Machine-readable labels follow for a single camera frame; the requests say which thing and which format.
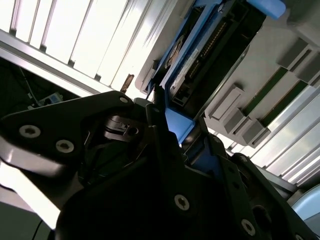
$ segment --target bolt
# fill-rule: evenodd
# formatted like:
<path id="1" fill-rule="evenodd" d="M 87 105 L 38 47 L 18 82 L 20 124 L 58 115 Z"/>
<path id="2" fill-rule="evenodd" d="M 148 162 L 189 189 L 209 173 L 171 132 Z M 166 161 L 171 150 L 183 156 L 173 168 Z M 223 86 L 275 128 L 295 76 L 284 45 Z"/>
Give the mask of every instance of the bolt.
<path id="1" fill-rule="evenodd" d="M 304 239 L 303 239 L 300 235 L 298 235 L 298 234 L 295 235 L 295 239 L 296 239 L 296 240 L 304 240 Z"/>
<path id="2" fill-rule="evenodd" d="M 64 154 L 71 153 L 75 149 L 74 144 L 65 139 L 57 141 L 55 147 L 59 152 Z"/>
<path id="3" fill-rule="evenodd" d="M 245 163 L 248 162 L 248 159 L 247 159 L 245 156 L 241 156 L 240 158 L 241 158 L 241 160 L 242 160 L 243 162 L 245 162 Z"/>
<path id="4" fill-rule="evenodd" d="M 24 125 L 19 128 L 19 133 L 25 138 L 34 139 L 40 136 L 41 130 L 34 125 Z"/>
<path id="5" fill-rule="evenodd" d="M 174 202 L 175 202 L 175 205 L 183 211 L 187 211 L 190 208 L 188 199 L 186 199 L 181 194 L 175 195 Z"/>
<path id="6" fill-rule="evenodd" d="M 249 220 L 242 219 L 241 225 L 247 234 L 249 234 L 250 236 L 256 235 L 256 229 Z"/>
<path id="7" fill-rule="evenodd" d="M 120 97 L 120 101 L 127 104 L 128 103 L 128 99 L 126 99 L 125 97 Z"/>

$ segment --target blue handle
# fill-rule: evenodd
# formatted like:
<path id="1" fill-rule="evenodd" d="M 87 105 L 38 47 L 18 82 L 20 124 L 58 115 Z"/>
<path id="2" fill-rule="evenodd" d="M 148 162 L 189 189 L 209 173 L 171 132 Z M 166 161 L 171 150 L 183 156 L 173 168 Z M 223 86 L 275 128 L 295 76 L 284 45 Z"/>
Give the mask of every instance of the blue handle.
<path id="1" fill-rule="evenodd" d="M 280 18 L 286 11 L 286 5 L 280 0 L 246 0 L 265 15 L 273 19 Z"/>

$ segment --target light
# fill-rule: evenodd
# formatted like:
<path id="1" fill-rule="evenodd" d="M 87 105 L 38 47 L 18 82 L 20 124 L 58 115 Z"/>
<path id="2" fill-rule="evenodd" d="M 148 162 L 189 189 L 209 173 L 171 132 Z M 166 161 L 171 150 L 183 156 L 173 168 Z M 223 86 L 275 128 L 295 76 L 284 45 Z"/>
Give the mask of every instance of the light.
<path id="1" fill-rule="evenodd" d="M 31 33 L 30 45 L 40 48 L 42 37 L 45 33 L 46 23 L 50 12 L 52 0 L 41 0 Z"/>
<path id="2" fill-rule="evenodd" d="M 17 168 L 0 162 L 0 184 L 14 190 L 51 228 L 60 210 Z"/>
<path id="3" fill-rule="evenodd" d="M 133 74 L 135 76 L 139 74 L 157 39 L 155 37 L 157 27 L 160 29 L 163 28 L 161 25 L 155 27 L 155 23 L 161 15 L 166 2 L 167 1 L 165 0 L 151 2 L 145 16 L 143 16 L 138 32 L 134 37 L 134 41 L 114 76 L 111 84 L 113 89 L 120 90 L 128 74 Z"/>
<path id="4" fill-rule="evenodd" d="M 224 148 L 227 149 L 231 146 L 231 144 L 234 143 L 233 140 L 229 139 L 228 137 L 222 135 L 222 134 L 218 134 L 217 137 L 223 142 Z"/>
<path id="5" fill-rule="evenodd" d="M 208 127 L 208 132 L 209 132 L 210 134 L 212 134 L 212 135 L 215 135 L 215 134 L 216 134 L 216 132 L 215 132 L 213 129 L 209 128 L 209 127 Z"/>
<path id="6" fill-rule="evenodd" d="M 125 95 L 127 95 L 129 98 L 131 98 L 132 100 L 136 99 L 136 98 L 141 98 L 141 99 L 146 99 L 147 95 L 143 92 L 140 92 L 134 83 L 134 80 L 132 81 L 132 83 L 130 84 L 128 90 L 126 91 Z"/>
<path id="7" fill-rule="evenodd" d="M 38 0 L 20 0 L 19 2 L 15 36 L 24 42 L 29 41 L 37 4 Z"/>
<path id="8" fill-rule="evenodd" d="M 155 96 L 155 90 L 152 90 L 152 92 L 148 96 L 147 100 L 150 101 L 150 102 L 153 102 L 154 96 Z"/>
<path id="9" fill-rule="evenodd" d="M 57 0 L 44 43 L 48 55 L 68 63 L 89 1 Z"/>
<path id="10" fill-rule="evenodd" d="M 15 0 L 0 0 L 0 29 L 7 33 L 10 30 L 14 5 Z"/>
<path id="11" fill-rule="evenodd" d="M 148 0 L 129 1 L 114 36 L 108 46 L 98 74 L 101 76 L 100 82 L 109 86 L 113 81 L 120 64 L 135 36 L 135 30 L 139 24 L 140 18 L 148 5 Z"/>
<path id="12" fill-rule="evenodd" d="M 127 0 L 95 0 L 71 60 L 74 68 L 94 78 L 116 31 Z"/>
<path id="13" fill-rule="evenodd" d="M 300 177 L 305 171 L 307 171 L 309 168 L 311 168 L 313 165 L 315 165 L 318 161 L 320 160 L 320 156 L 318 156 L 316 159 L 314 159 L 313 161 L 311 161 L 308 165 L 306 165 L 305 167 L 303 167 L 300 171 L 298 171 L 295 175 L 293 175 L 288 182 L 292 183 L 293 181 L 295 181 L 298 177 Z"/>

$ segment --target black cable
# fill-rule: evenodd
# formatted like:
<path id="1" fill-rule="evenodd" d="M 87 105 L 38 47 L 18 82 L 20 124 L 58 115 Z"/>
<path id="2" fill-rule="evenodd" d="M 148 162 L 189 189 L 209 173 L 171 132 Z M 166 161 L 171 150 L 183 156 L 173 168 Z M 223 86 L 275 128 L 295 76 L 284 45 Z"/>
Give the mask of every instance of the black cable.
<path id="1" fill-rule="evenodd" d="M 40 225 L 41 225 L 42 223 L 43 223 L 43 220 L 41 219 L 41 221 L 39 222 L 38 226 L 37 226 L 36 229 L 35 229 L 35 232 L 34 232 L 34 234 L 33 234 L 32 240 L 35 240 L 36 235 L 37 235 L 37 232 L 38 232 L 38 230 L 39 230 L 39 227 L 40 227 Z"/>

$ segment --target cable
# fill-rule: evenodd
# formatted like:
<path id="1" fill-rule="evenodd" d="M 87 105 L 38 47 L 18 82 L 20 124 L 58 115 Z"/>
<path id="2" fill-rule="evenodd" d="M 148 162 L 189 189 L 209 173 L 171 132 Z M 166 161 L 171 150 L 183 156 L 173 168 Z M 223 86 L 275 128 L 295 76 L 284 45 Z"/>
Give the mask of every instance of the cable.
<path id="1" fill-rule="evenodd" d="M 41 221 L 39 222 L 38 226 L 36 227 L 35 232 L 34 232 L 33 237 L 32 237 L 32 240 L 35 240 L 36 235 L 37 235 L 37 232 L 38 232 L 38 230 L 39 230 L 39 227 L 40 227 L 40 225 L 41 225 L 42 223 L 43 223 L 43 220 L 41 220 Z"/>
<path id="2" fill-rule="evenodd" d="M 27 80 L 24 72 L 22 71 L 21 67 L 19 67 L 19 69 L 20 69 L 20 72 L 22 73 L 22 76 L 23 76 L 23 78 L 24 78 L 24 80 L 25 80 L 25 82 L 26 82 L 26 84 L 27 84 L 27 86 L 28 86 L 28 88 L 29 88 L 29 91 L 30 91 L 33 99 L 35 100 L 36 104 L 37 104 L 39 107 L 41 107 L 42 105 L 41 105 L 41 103 L 37 100 L 36 96 L 34 95 L 34 92 L 32 91 L 32 89 L 31 89 L 31 87 L 30 87 L 30 84 L 29 84 L 29 82 L 28 82 L 28 80 Z"/>

